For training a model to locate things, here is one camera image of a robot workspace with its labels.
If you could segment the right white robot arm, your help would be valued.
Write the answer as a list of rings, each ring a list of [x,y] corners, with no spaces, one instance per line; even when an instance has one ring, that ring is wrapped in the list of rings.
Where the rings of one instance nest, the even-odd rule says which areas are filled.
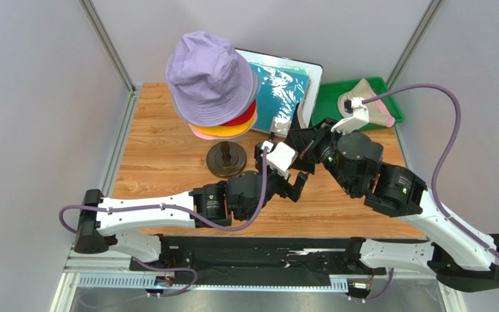
[[[354,238],[346,255],[369,268],[391,267],[435,276],[455,290],[499,289],[499,234],[482,234],[438,206],[433,191],[408,168],[383,161],[383,146],[358,131],[332,131],[333,120],[291,129],[285,139],[296,151],[294,167],[321,164],[351,198],[382,215],[412,225],[425,242],[381,242]]]

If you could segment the pink beige hat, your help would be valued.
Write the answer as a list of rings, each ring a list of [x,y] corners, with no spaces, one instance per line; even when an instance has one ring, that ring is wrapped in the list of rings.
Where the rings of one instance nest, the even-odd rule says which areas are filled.
[[[376,97],[377,94],[372,90],[371,84],[362,78],[352,89],[341,94],[337,101],[337,107],[340,114],[344,117],[350,117],[352,112],[346,110],[344,104],[346,100],[351,101],[353,98],[369,99]],[[395,118],[391,115],[388,108],[382,100],[376,100],[365,105],[369,111],[369,122],[374,125],[383,127],[392,127],[395,124]]]

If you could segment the black hat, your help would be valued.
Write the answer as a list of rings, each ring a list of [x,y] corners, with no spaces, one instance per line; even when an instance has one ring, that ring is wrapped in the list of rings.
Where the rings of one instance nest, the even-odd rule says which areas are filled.
[[[303,117],[302,105],[303,103],[297,103],[294,108],[294,114],[292,115],[290,130],[305,129],[308,127],[308,125],[305,122],[305,118]]]

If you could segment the grey hat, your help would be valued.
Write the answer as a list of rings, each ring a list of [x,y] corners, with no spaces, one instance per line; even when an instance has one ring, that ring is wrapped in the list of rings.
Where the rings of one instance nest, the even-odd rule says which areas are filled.
[[[251,104],[251,102],[255,99],[255,96],[257,95],[257,92],[260,89],[259,79],[258,79],[258,77],[256,76],[255,73],[253,74],[253,84],[254,84],[254,86],[253,86],[253,90],[252,90],[252,93],[251,93],[250,101],[245,105],[244,110],[240,111],[234,118],[236,118],[237,116],[240,116],[248,108],[248,106]],[[178,117],[180,117],[180,119],[182,119],[183,121],[188,122],[188,123],[191,124],[192,122],[190,122],[187,119],[187,117],[185,117],[185,116],[182,115],[182,113],[181,113],[181,111],[179,109],[178,104],[175,102],[174,96],[172,96],[171,102],[172,102],[172,107],[173,107],[175,113],[178,115]]]

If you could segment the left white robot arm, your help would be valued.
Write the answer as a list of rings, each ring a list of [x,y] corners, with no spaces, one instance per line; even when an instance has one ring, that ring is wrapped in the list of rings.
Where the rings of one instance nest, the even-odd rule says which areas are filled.
[[[147,228],[204,228],[241,231],[251,225],[274,197],[297,202],[308,174],[289,182],[288,169],[296,152],[283,142],[266,141],[256,147],[256,169],[191,191],[161,198],[118,200],[99,189],[85,192],[76,206],[79,219],[74,250],[78,254],[121,252],[145,263],[164,256],[163,239],[140,232]]]

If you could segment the red hat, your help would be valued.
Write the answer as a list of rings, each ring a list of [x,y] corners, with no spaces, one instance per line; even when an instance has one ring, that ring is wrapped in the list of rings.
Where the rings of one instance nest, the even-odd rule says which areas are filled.
[[[248,122],[249,120],[252,119],[253,115],[255,114],[256,106],[257,106],[256,100],[254,99],[251,102],[251,104],[248,106],[248,108],[240,116],[237,116],[236,118],[223,123],[222,126],[233,127]]]

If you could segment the yellow bucket hat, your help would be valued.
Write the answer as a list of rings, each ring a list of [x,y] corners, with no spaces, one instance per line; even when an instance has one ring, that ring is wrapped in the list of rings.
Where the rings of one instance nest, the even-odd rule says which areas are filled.
[[[253,115],[251,120],[238,126],[226,127],[218,125],[214,127],[200,127],[192,124],[189,124],[188,126],[191,128],[191,130],[198,131],[200,133],[203,133],[204,135],[209,135],[214,137],[235,137],[250,130],[253,127],[253,124],[256,119],[257,119],[257,111],[255,111],[255,114]]]

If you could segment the pink bucket hat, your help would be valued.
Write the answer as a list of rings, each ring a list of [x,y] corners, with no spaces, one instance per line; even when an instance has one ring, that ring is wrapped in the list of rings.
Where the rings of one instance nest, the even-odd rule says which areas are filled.
[[[253,110],[250,113],[244,113],[226,123],[213,126],[202,127],[187,123],[190,130],[194,135],[206,140],[219,140],[219,139],[234,139],[246,134],[257,121],[257,111]]]

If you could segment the lavender hat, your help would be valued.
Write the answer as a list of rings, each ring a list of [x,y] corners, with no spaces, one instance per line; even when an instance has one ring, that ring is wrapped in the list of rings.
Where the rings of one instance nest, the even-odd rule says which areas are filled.
[[[166,82],[192,125],[232,120],[250,101],[253,70],[232,43],[206,31],[183,34],[166,65]]]

